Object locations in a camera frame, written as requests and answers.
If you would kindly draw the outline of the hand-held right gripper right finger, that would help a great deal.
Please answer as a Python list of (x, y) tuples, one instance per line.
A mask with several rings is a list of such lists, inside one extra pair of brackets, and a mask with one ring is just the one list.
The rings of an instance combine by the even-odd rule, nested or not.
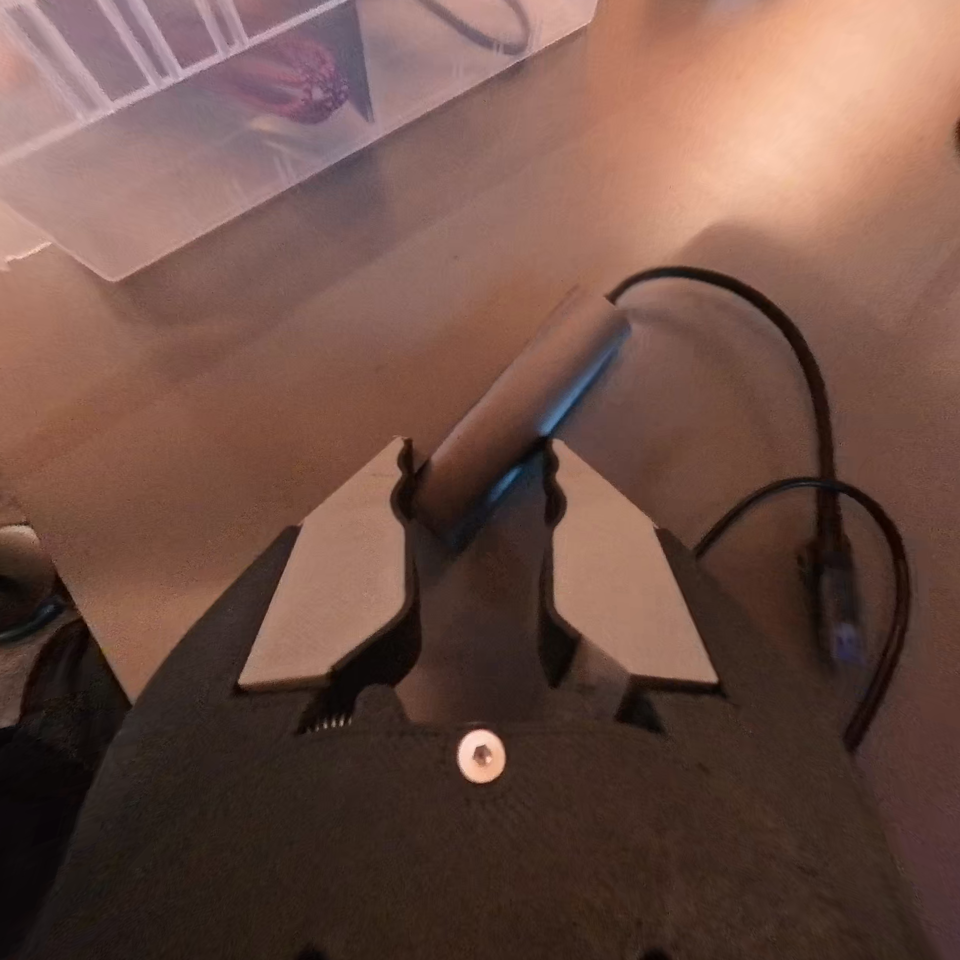
[(561, 440), (547, 445), (540, 656), (582, 707), (721, 691), (657, 524)]

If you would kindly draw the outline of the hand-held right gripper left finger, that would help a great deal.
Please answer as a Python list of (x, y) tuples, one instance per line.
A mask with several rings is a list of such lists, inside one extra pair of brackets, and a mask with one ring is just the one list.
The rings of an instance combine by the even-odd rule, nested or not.
[(414, 588), (398, 496), (411, 442), (394, 437), (306, 515), (238, 686), (315, 688), (402, 621)]

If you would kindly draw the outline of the grey usb hub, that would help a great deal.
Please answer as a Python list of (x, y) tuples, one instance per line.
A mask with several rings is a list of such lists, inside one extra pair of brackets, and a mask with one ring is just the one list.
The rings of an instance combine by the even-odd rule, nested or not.
[(420, 469), (415, 519), (449, 545), (468, 540), (630, 332), (606, 297), (568, 294)]

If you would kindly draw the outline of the purple mesh pouch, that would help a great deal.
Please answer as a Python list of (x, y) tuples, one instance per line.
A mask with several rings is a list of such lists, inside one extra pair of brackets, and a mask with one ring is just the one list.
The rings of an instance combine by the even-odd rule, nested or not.
[(293, 35), (248, 47), (205, 79), (211, 90), (259, 113), (305, 125), (329, 120), (352, 92), (325, 44)]

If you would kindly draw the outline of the clear plastic organizer box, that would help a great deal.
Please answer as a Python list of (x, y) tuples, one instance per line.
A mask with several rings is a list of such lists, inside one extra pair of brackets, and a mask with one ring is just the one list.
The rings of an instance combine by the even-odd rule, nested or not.
[[(1, 197), (17, 230), (126, 279), (586, 28), (594, 1), (6, 1)], [(206, 74), (274, 38), (350, 84), (299, 124)]]

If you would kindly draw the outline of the grey round object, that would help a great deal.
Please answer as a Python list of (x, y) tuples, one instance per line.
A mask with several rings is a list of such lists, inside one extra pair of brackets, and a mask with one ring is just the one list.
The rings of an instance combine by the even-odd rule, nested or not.
[(1, 526), (1, 649), (30, 641), (78, 608), (35, 529), (25, 521)]

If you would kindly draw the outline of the dark cloth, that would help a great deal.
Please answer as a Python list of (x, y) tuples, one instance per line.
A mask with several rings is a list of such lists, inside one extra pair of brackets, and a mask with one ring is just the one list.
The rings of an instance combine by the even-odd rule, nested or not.
[(16, 958), (131, 701), (89, 626), (56, 630), (1, 738), (1, 957)]

